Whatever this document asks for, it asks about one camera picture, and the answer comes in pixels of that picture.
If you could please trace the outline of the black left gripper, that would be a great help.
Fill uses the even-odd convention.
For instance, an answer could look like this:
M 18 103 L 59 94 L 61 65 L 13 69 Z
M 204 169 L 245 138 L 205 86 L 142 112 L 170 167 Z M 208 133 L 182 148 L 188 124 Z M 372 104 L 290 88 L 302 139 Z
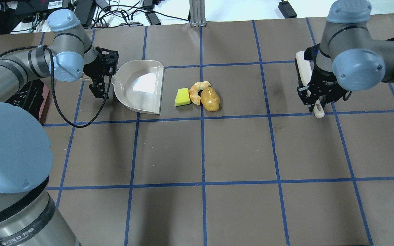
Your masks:
M 105 48 L 95 48 L 94 61 L 83 67 L 83 79 L 92 81 L 89 89 L 95 98 L 105 98 L 105 76 L 116 74 L 119 52 Z

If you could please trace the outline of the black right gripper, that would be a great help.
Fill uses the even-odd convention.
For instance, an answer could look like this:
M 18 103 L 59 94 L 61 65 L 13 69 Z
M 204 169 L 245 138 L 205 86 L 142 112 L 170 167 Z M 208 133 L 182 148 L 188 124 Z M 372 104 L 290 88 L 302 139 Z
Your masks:
M 314 68 L 311 81 L 308 83 L 308 90 L 311 92 L 311 102 L 314 103 L 319 100 L 323 109 L 324 106 L 330 103 L 335 103 L 341 98 L 344 101 L 349 99 L 349 91 L 343 89 L 337 82 L 335 76 L 331 72 L 326 72 L 319 68 Z M 300 81 L 298 79 L 299 86 L 297 87 L 297 93 L 300 97 Z M 306 98 L 300 98 L 304 105 L 307 105 Z

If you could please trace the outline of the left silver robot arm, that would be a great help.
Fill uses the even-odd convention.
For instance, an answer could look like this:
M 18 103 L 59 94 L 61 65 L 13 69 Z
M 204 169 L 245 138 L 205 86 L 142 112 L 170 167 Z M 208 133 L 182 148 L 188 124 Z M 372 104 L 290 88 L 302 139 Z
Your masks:
M 92 79 L 95 97 L 108 99 L 104 77 L 116 73 L 118 54 L 94 48 L 69 9 L 48 17 L 53 45 L 17 48 L 0 55 L 0 246 L 79 246 L 46 188 L 53 166 L 51 143 L 39 120 L 7 101 L 28 82 Z

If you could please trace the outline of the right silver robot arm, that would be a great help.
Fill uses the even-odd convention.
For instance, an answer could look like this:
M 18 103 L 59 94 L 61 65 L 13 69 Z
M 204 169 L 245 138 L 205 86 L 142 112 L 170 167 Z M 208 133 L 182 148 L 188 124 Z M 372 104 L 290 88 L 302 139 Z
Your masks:
M 324 117 L 325 105 L 347 101 L 352 92 L 394 83 L 394 38 L 371 37 L 371 9 L 367 0 L 335 1 L 321 42 L 297 52 L 297 93 L 315 117 Z

